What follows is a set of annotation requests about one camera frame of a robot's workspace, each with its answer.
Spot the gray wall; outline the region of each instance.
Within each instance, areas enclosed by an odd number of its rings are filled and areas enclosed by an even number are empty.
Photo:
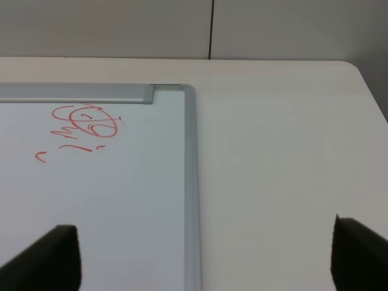
[[[211,6],[211,0],[3,0],[0,56],[206,59]],[[350,61],[388,116],[386,15],[388,0],[215,0],[211,56]]]

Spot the whiteboard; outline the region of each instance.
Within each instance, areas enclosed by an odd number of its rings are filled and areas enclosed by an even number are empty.
[[[0,104],[0,265],[78,228],[83,291],[199,290],[195,100]]]

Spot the black object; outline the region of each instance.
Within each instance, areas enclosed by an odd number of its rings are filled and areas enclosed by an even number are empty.
[[[77,228],[57,226],[0,268],[0,291],[78,291]]]
[[[388,290],[388,241],[353,218],[337,216],[331,271],[337,291]]]

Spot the white table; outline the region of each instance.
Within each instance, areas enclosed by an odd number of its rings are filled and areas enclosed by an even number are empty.
[[[204,291],[334,290],[336,213],[388,237],[388,126],[348,63],[0,58],[0,81],[196,88]]]

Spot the red doodle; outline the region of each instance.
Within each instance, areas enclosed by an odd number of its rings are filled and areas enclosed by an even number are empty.
[[[38,157],[39,155],[43,155],[44,153],[47,153],[47,152],[39,152],[39,153],[36,153],[35,158],[36,158],[38,161],[47,163],[46,161],[43,161],[40,157]]]
[[[89,150],[89,149],[87,149],[87,148],[85,148],[85,147],[78,147],[77,145],[72,145],[72,144],[64,144],[64,145],[61,145],[61,146],[59,147],[59,149],[61,149],[61,148],[63,148],[63,147],[75,147],[76,149],[85,150],[85,151],[87,151],[87,152],[92,152],[92,150]]]
[[[63,136],[64,138],[79,139],[78,136],[86,133],[97,138],[112,138],[118,132],[116,120],[120,120],[125,127],[124,121],[119,118],[112,118],[102,107],[97,107],[92,104],[83,103],[86,107],[77,105],[60,106],[52,111],[52,116],[60,121],[67,121],[71,126],[63,126],[61,130],[52,130],[50,133]],[[59,148],[73,147],[76,149],[92,152],[92,150],[74,144],[64,144]],[[105,145],[97,146],[97,150],[105,147]],[[35,158],[46,163],[39,158],[39,155],[47,152],[39,152]]]

